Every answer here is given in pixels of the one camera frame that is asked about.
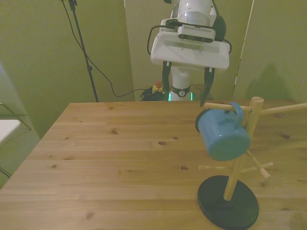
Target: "wooden mug tree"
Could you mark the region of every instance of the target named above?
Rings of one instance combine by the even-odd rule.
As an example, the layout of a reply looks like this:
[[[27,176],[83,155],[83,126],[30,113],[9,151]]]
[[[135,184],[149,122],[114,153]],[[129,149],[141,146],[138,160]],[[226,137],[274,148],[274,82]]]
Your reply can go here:
[[[247,113],[247,119],[243,124],[252,139],[258,119],[261,115],[284,113],[295,110],[307,109],[307,103],[289,105],[278,108],[262,109],[264,100],[253,97],[249,106],[241,106]],[[205,109],[222,109],[234,111],[232,105],[206,103]],[[255,167],[243,169],[246,156],[249,156]],[[248,150],[246,154],[235,159],[230,176],[214,176],[205,180],[199,188],[198,200],[205,216],[217,226],[227,230],[243,230],[251,227],[258,218],[259,205],[252,191],[241,181],[241,173],[258,170],[265,179],[270,175],[265,167],[273,163],[262,165]],[[224,169],[225,167],[200,166],[200,169]]]

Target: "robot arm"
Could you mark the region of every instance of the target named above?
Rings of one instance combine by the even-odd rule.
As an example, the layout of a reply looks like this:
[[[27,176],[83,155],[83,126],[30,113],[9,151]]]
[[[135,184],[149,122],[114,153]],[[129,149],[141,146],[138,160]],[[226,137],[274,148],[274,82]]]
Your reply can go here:
[[[166,28],[160,28],[155,38],[151,61],[171,69],[172,99],[189,100],[190,69],[205,71],[205,77],[210,78],[206,82],[213,82],[215,69],[226,70],[229,67],[230,46],[223,42],[226,26],[214,0],[164,1],[173,3],[174,8],[170,18],[161,22]],[[211,86],[205,88],[204,100]]]

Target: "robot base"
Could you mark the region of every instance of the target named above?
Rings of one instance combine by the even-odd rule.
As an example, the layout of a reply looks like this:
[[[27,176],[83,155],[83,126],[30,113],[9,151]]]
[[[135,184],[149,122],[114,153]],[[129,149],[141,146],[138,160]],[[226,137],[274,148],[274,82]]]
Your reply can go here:
[[[191,92],[188,92],[184,97],[179,97],[176,93],[171,92],[171,101],[191,101]]]
[[[224,200],[228,176],[213,176],[198,190],[198,202],[204,215],[226,230],[246,230],[257,220],[259,205],[253,192],[238,181],[230,201]]]

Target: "white chair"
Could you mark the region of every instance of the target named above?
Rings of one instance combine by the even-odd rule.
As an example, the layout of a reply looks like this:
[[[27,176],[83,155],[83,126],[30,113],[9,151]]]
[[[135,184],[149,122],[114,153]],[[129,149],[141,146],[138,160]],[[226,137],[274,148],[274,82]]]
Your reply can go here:
[[[19,120],[0,120],[0,144],[20,126]]]

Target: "wooden pole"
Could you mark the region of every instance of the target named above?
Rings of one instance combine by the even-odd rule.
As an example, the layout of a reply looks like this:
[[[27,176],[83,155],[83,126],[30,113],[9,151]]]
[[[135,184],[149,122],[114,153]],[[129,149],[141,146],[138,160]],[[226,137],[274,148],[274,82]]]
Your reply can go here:
[[[260,97],[253,97],[250,102],[251,112],[249,114],[245,129],[251,139],[253,137],[258,119],[261,114],[263,102],[264,100]],[[228,178],[227,186],[224,193],[224,199],[227,201],[230,201],[232,198],[240,172],[243,168],[245,156],[246,154],[242,155],[241,157],[235,160],[234,169],[230,177]]]
[[[307,103],[294,104],[294,105],[283,106],[283,107],[278,107],[278,108],[271,108],[271,109],[263,109],[261,111],[261,115],[285,113],[285,112],[301,110],[301,109],[307,109]]]
[[[254,161],[254,163],[256,164],[257,169],[259,170],[259,172],[262,174],[262,176],[265,179],[268,179],[269,177],[271,177],[271,175],[264,169],[264,167],[262,166],[262,164],[253,156],[253,154],[251,154],[251,152],[249,150],[247,150],[246,154],[251,157],[251,159]]]
[[[270,166],[273,166],[273,165],[274,165],[273,162],[267,163],[267,164],[263,164],[262,168],[270,167]],[[247,172],[255,171],[255,170],[258,170],[258,167],[250,167],[250,168],[247,168],[247,169],[242,169],[241,173],[247,173]]]
[[[250,112],[250,106],[241,106],[242,110],[245,112]],[[230,104],[216,104],[216,103],[206,103],[205,109],[223,109],[229,111],[235,111],[232,105]]]

